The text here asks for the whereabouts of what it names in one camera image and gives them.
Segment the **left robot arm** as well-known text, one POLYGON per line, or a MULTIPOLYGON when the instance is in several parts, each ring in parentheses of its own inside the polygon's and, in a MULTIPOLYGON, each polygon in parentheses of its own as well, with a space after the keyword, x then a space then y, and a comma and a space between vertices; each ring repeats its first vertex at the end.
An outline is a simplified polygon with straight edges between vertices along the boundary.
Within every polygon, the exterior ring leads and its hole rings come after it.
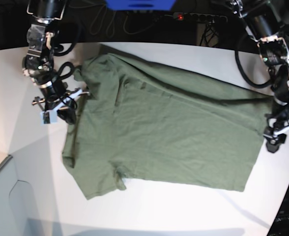
POLYGON ((281 32, 281 19, 269 0, 225 0, 223 5, 242 21, 246 30, 234 53, 240 74, 250 86, 270 87, 273 92, 272 109, 266 115, 263 136, 267 150, 276 153, 289 131, 289 45, 281 32), (260 58, 268 68, 270 78, 263 84, 251 81, 241 66, 238 49, 247 37, 255 41, 260 58))

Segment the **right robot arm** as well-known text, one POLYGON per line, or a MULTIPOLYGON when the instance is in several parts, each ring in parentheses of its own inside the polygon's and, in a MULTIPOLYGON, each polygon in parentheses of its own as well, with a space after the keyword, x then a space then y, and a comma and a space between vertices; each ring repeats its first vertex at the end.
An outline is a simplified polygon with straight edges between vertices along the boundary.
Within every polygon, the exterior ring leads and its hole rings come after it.
POLYGON ((62 20, 66 7, 65 0, 30 0, 27 6, 27 14, 33 17, 33 21, 27 32, 28 51, 22 60, 22 72, 43 95, 32 101, 32 105, 38 105, 41 110, 43 124, 55 123, 58 118, 70 125, 75 124, 76 98, 86 93, 81 88, 68 89, 65 79, 73 75, 73 63, 67 61, 55 69, 54 58, 70 53, 82 30, 78 25, 75 39, 67 50, 56 42, 59 33, 56 21, 62 20))

